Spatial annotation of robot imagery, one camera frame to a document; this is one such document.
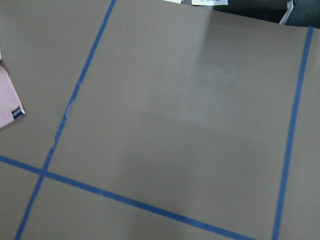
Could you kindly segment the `white paper label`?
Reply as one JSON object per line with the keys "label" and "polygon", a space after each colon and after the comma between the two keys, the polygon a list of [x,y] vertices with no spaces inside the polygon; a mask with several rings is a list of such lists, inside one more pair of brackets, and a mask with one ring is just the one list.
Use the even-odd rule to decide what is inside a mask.
{"label": "white paper label", "polygon": [[227,6],[228,0],[191,0],[193,6]]}

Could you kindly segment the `pink Snoopy t-shirt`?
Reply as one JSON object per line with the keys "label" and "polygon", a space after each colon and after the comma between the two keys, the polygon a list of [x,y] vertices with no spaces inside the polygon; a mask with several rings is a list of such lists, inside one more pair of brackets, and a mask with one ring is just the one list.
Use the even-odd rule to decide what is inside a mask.
{"label": "pink Snoopy t-shirt", "polygon": [[3,66],[0,66],[0,128],[5,128],[25,114],[8,72]]}

